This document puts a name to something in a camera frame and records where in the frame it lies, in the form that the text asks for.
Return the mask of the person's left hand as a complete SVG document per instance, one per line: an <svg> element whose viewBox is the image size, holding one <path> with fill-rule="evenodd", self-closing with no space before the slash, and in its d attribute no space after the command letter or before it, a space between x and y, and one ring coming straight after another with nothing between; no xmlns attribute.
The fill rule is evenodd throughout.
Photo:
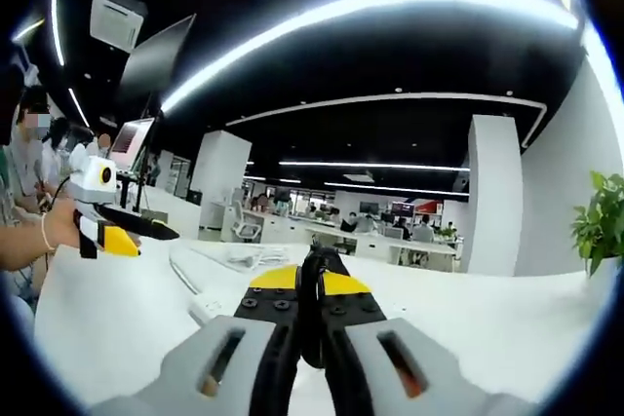
<svg viewBox="0 0 624 416"><path fill-rule="evenodd" d="M75 204L71 199L57 199L43 221L44 233L51 249L59 246L79 247L79 230L74 224Z"/></svg>

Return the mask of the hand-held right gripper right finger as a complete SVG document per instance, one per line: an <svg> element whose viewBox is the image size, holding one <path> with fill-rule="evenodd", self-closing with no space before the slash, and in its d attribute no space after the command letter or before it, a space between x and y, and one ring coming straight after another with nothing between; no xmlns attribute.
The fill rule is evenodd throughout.
<svg viewBox="0 0 624 416"><path fill-rule="evenodd" d="M321 276L321 358L338 415L529 415L534 404L471 383L457 357L388 319L355 278Z"/></svg>

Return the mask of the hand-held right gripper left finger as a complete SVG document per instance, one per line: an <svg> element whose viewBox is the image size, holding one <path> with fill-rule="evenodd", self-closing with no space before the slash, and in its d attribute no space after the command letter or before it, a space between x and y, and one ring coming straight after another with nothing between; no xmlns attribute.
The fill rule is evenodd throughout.
<svg viewBox="0 0 624 416"><path fill-rule="evenodd" d="M252 280L232 316L210 319L169 351L158 377L93 415L286 415L300 359L299 269Z"/></svg>

